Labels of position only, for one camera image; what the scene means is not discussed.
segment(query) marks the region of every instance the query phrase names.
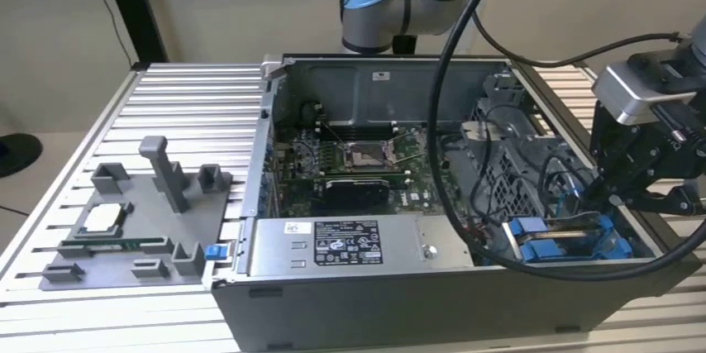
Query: floor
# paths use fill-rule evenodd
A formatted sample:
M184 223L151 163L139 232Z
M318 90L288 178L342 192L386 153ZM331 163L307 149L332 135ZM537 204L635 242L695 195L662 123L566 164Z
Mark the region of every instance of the floor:
M51 132L35 135L44 145L40 158L17 174L0 178L0 205L23 212L32 212L35 209L85 133ZM0 209L0 253L15 237L24 220L25 216Z

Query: power supply label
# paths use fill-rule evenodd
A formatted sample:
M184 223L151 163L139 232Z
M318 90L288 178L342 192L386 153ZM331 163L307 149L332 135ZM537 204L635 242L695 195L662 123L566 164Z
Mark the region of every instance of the power supply label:
M378 221L315 222L314 236L319 266L383 263Z

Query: green circuit board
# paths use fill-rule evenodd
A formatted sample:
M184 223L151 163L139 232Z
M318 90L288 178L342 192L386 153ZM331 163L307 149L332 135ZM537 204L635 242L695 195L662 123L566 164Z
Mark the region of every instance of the green circuit board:
M326 182L342 179L382 179L390 184L387 205L371 209L371 215L443 214L430 176L422 127L400 127L396 136L387 141L319 141L315 134L302 131L290 136L294 138L280 142L278 147L284 217L320 216L312 208L322 200ZM442 178L454 197L457 185L447 170ZM461 199L455 207L466 212Z

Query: white component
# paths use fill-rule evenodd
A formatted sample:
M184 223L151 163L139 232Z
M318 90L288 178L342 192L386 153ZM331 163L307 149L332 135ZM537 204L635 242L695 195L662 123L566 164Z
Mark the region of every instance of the white component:
M85 231L107 231L123 217L123 206L118 203L100 204L85 217Z
M311 234L311 222L286 222L284 223L284 234L286 235L310 235Z
M390 80L390 72L372 72L372 81L384 82Z

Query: gray part holder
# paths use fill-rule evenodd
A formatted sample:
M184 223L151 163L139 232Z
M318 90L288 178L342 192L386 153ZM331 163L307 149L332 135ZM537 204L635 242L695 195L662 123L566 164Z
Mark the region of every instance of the gray part holder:
M167 138L163 136L146 136L140 143L140 155L150 159L155 169L155 185L158 190L164 192L168 204L175 212L188 210L188 201L182 192L184 184L184 173L182 167L176 167L167 157Z
M148 143L156 143L158 151L151 153L156 153L158 158L163 153L163 142L166 140L148 140ZM108 178L99 178L96 192L84 206L69 237L57 246L59 255L45 272L40 289L200 283L206 266L204 247L216 243L219 238L232 176L218 165L203 165L199 173L184 174L178 163L172 165L166 156L158 161L163 160L172 173L167 179L148 174L128 176L120 164L99 166L98 176ZM172 182L160 184L156 182L160 180ZM99 185L107 187L104 193ZM170 192L178 191L188 203L186 212L174 211L174 202L166 192L170 186ZM110 231L85 232L88 213L104 203L124 205L123 223Z
M139 279L147 279L150 277L168 277L167 266L164 266L164 262L160 259L135 260L132 262L131 272Z

